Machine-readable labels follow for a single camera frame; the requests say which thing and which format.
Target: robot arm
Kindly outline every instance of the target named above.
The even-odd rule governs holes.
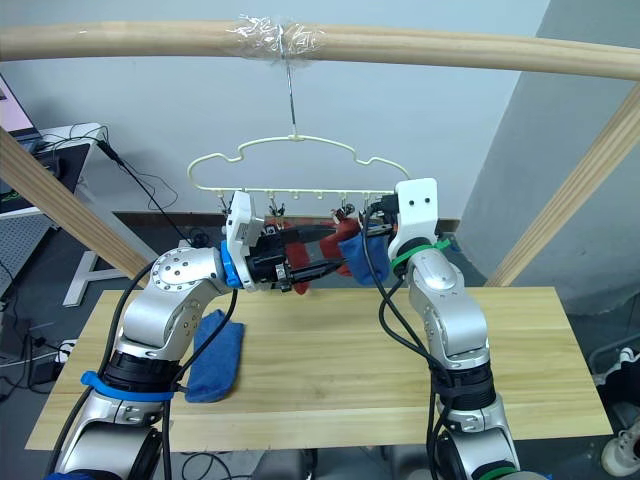
[[[263,232],[251,197],[236,192],[227,219],[227,240],[216,248],[180,247],[156,260],[148,285],[126,309],[109,364],[100,376],[87,372],[93,387],[67,438],[55,471],[86,472],[98,479],[148,479],[160,450],[154,428],[163,402],[173,396],[180,361],[204,309],[216,297],[244,287],[276,284],[283,291],[336,270],[328,260],[292,270],[285,244],[315,241],[326,227]]]
[[[505,479],[543,478],[519,471],[502,398],[493,385],[484,314],[466,293],[462,272],[434,248],[436,188],[433,179],[396,186],[398,232],[389,258],[394,273],[405,275],[430,354],[453,383],[432,372],[438,410],[446,415],[437,440],[440,472],[447,480],[477,480],[490,472],[502,472]]]

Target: power strip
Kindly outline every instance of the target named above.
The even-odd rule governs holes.
[[[55,361],[57,363],[67,363],[67,360],[69,360],[69,355],[71,355],[71,352],[75,348],[77,341],[78,341],[77,338],[61,341],[60,344],[58,345],[58,348],[60,350],[58,350],[58,354],[56,355]]]

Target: blue towel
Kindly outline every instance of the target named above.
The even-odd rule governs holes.
[[[373,263],[376,276],[383,282],[389,276],[389,258],[387,257],[387,247],[384,236],[369,238],[369,256]],[[347,260],[349,270],[353,278],[360,285],[373,285],[373,276],[369,271],[367,259],[362,248],[362,232],[349,240],[344,240],[338,244],[342,256]]]
[[[216,310],[202,319],[193,338],[194,349],[204,343],[223,318],[224,312]],[[229,321],[193,362],[185,395],[187,402],[216,402],[231,390],[238,373],[243,337],[244,324]]]

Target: plastic wrap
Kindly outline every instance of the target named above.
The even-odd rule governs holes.
[[[238,36],[235,55],[272,60],[296,59],[322,47],[325,33],[302,23],[278,22],[271,17],[240,15],[234,28]]]

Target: wooden beam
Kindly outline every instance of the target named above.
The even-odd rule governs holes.
[[[0,129],[0,178],[129,278],[147,265],[4,129]]]
[[[485,285],[511,285],[624,160],[639,139],[640,84],[636,84],[578,166],[531,222]]]
[[[102,22],[0,30],[0,61],[64,57],[253,56],[234,21]],[[567,73],[640,80],[640,49],[566,40],[305,24],[314,60]],[[295,28],[285,26],[289,40]]]

